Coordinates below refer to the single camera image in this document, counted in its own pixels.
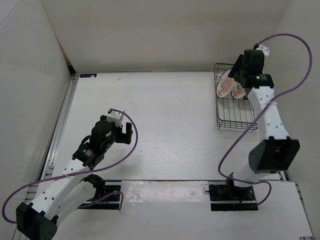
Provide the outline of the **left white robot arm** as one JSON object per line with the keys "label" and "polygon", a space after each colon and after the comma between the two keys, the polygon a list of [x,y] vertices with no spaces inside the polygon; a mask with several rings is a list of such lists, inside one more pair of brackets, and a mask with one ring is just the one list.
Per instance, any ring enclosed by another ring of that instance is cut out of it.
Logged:
{"label": "left white robot arm", "polygon": [[51,240],[70,213],[91,206],[86,201],[96,204],[119,193],[108,192],[105,180],[92,171],[114,143],[131,143],[132,124],[126,123],[123,131],[123,118],[120,109],[102,115],[50,186],[29,204],[23,202],[16,208],[16,225],[22,234],[31,240]]}

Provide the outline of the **orange sunburst plate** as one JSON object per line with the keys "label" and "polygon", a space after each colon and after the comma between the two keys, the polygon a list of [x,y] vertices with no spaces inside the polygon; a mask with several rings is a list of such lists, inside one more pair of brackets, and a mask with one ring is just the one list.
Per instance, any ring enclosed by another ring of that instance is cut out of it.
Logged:
{"label": "orange sunburst plate", "polygon": [[244,98],[245,96],[246,96],[245,90],[242,88],[240,83],[235,82],[234,86],[231,90],[231,97],[235,100],[239,100],[239,99]]}
{"label": "orange sunburst plate", "polygon": [[218,80],[216,86],[216,95],[218,98],[228,97],[237,83],[232,77],[229,77],[231,70],[231,68],[227,69]]}

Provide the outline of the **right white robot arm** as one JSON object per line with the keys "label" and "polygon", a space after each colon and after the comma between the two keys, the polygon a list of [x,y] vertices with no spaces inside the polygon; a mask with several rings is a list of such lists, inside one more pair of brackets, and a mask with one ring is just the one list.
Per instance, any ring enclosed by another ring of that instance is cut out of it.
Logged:
{"label": "right white robot arm", "polygon": [[229,76],[240,83],[256,114],[259,144],[248,155],[248,163],[229,175],[232,183],[224,193],[230,200],[238,199],[243,188],[261,178],[288,170],[300,149],[284,127],[276,102],[275,85],[269,74],[263,73],[265,54],[260,49],[247,49],[241,54]]}

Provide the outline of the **wire dish rack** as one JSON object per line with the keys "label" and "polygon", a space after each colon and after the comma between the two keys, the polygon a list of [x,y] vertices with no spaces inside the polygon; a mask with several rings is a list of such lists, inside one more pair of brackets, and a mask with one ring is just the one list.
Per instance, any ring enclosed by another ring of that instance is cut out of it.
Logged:
{"label": "wire dish rack", "polygon": [[232,69],[232,64],[216,63],[214,65],[216,125],[219,129],[245,130],[255,119],[254,109],[245,96],[233,99],[231,93],[224,98],[217,97],[216,88],[222,74]]}

